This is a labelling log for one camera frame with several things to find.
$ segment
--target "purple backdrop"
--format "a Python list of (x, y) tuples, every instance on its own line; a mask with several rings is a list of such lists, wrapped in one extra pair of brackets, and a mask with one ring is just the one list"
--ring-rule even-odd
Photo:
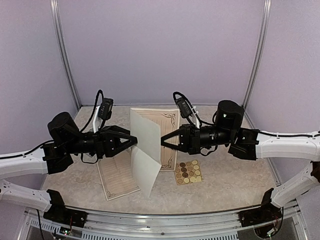
[[(255, 126), (271, 132), (320, 127), (320, 2), (273, 0), (257, 80), (248, 107)], [(286, 181), (305, 160), (274, 159)], [(320, 188), (298, 198), (311, 239), (320, 235)]]
[[(47, 123), (59, 112), (73, 116), (54, 32), (50, 1), (0, 1), (0, 154), (50, 139)], [(39, 188), (41, 175), (10, 179)], [(0, 202), (0, 239), (12, 240), (24, 208)]]
[(263, 0), (60, 0), (72, 73), (85, 105), (242, 103)]

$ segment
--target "gold sticker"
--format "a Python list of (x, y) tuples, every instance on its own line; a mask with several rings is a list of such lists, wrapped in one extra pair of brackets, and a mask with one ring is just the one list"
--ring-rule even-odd
[(190, 182), (195, 183), (196, 181), (197, 179), (194, 176), (190, 177)]

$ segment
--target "open book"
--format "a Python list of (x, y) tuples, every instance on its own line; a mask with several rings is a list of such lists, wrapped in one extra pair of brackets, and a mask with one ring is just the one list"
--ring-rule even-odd
[[(161, 136), (179, 128), (178, 109), (130, 109), (130, 134), (138, 143), (131, 150), (98, 162), (107, 200), (141, 190), (151, 194), (160, 169), (174, 171), (177, 152), (161, 146)], [(177, 144), (178, 138), (172, 138)]]

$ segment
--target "black cable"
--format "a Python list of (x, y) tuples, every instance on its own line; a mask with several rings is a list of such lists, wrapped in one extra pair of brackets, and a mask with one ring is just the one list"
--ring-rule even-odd
[(276, 230), (275, 234), (271, 235), (271, 237), (274, 237), (281, 229), (282, 223), (284, 222), (284, 207), (282, 207), (282, 215), (281, 215), (281, 222), (279, 228)]
[(80, 132), (83, 132), (83, 131), (86, 129), (86, 127), (89, 125), (89, 123), (91, 122), (92, 118), (94, 117), (95, 111), (96, 111), (96, 108), (97, 108), (97, 104), (98, 104), (98, 100), (99, 100), (99, 95), (102, 96), (102, 99), (104, 98), (104, 93), (102, 92), (101, 89), (99, 89), (98, 92), (96, 93), (95, 101), (94, 101), (94, 107), (93, 107), (91, 116), (90, 116), (88, 122), (87, 122), (87, 123), (84, 125), (84, 127), (80, 130)]
[[(202, 123), (205, 123), (205, 122), (200, 119), (200, 117), (198, 116), (198, 114), (197, 114), (196, 112), (194, 112), (194, 111), (195, 111), (195, 110), (194, 110), (194, 106), (191, 104), (191, 102), (189, 101), (189, 99), (188, 99), (185, 95), (183, 95), (181, 92), (175, 91), (175, 92), (173, 93), (173, 100), (174, 100), (174, 102), (177, 101), (176, 95), (179, 95), (180, 97), (182, 97), (182, 98), (189, 104), (189, 106), (192, 108), (192, 109), (191, 109), (192, 113), (193, 113), (193, 114), (195, 115), (195, 117), (199, 120), (199, 123), (200, 123), (200, 126), (199, 126), (199, 127), (201, 127), (201, 126), (202, 126)], [(189, 117), (187, 117), (186, 119), (187, 119), (187, 121), (188, 121), (191, 125), (193, 125), (194, 127), (196, 127), (196, 125), (190, 120)]]
[(101, 122), (101, 126), (100, 126), (100, 128), (99, 128), (99, 129), (102, 129), (102, 128), (105, 126), (105, 124), (106, 124), (106, 120), (105, 120), (105, 119), (103, 119), (103, 120), (102, 120), (102, 122)]
[(200, 119), (200, 122), (203, 123), (203, 124), (207, 124), (209, 126), (215, 126), (215, 123), (206, 122), (206, 121), (203, 121), (201, 119)]
[(0, 157), (0, 160), (2, 160), (2, 159), (13, 159), (13, 158), (18, 158), (18, 157), (23, 157), (23, 156), (25, 156), (25, 155), (28, 155), (28, 154), (33, 153), (35, 150), (37, 150), (38, 148), (42, 147), (43, 145), (48, 144), (48, 143), (53, 143), (53, 142), (54, 142), (53, 140), (45, 141), (45, 142), (39, 144), (38, 146), (36, 146), (35, 148), (31, 149), (30, 151), (27, 151), (27, 152), (21, 153), (21, 154), (17, 154), (17, 155), (12, 155), (12, 156), (3, 156), (3, 157)]
[(39, 213), (39, 210), (38, 210), (38, 209), (36, 209), (36, 212), (38, 213), (39, 229), (40, 229), (41, 238), (42, 238), (42, 240), (45, 240), (44, 233), (42, 232), (42, 227), (41, 227), (41, 220), (40, 220), (40, 213)]
[(81, 159), (81, 162), (83, 162), (84, 164), (96, 164), (99, 161), (98, 158), (96, 159), (95, 162), (84, 161), (84, 154), (83, 153), (80, 154), (80, 159)]
[(202, 147), (202, 148), (200, 149), (200, 154), (201, 154), (202, 156), (206, 157), (206, 156), (208, 156), (209, 154), (212, 154), (213, 152), (215, 152), (215, 151), (218, 149), (218, 145), (216, 145), (216, 146), (214, 147), (214, 150), (208, 151), (206, 154), (204, 154), (204, 153), (201, 152), (202, 149), (205, 149), (205, 147)]
[(214, 113), (213, 116), (212, 116), (212, 122), (213, 122), (214, 124), (216, 124), (216, 119), (215, 119), (216, 116), (217, 116), (217, 111), (215, 111), (215, 113)]
[(306, 138), (313, 138), (314, 137), (314, 138), (316, 138), (316, 137), (320, 136), (320, 134), (316, 134), (314, 136), (309, 135), (309, 134), (276, 135), (276, 134), (268, 133), (268, 132), (264, 132), (264, 131), (259, 131), (258, 133), (263, 134), (263, 135), (267, 135), (270, 137), (278, 137), (278, 138), (297, 138), (297, 137), (306, 137)]

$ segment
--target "marble-patterned surface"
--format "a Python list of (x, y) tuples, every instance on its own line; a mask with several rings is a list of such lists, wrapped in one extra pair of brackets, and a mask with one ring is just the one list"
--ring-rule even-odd
[[(172, 108), (175, 106), (157, 106)], [(200, 117), (211, 122), (216, 106), (197, 106)], [(129, 129), (130, 108), (114, 106), (106, 125)], [(81, 128), (92, 107), (82, 107), (75, 118)], [(243, 127), (248, 128), (244, 120)], [(141, 191), (107, 201), (96, 164), (84, 164), (73, 156), (74, 164), (66, 171), (48, 175), (42, 189), (57, 190), (67, 206), (90, 210), (135, 214), (185, 214), (230, 210), (260, 204), (266, 190), (275, 187), (268, 163), (264, 160), (240, 160), (220, 146), (207, 157), (178, 153), (177, 163), (198, 159), (203, 181), (177, 185), (173, 172), (160, 172), (150, 198)]]

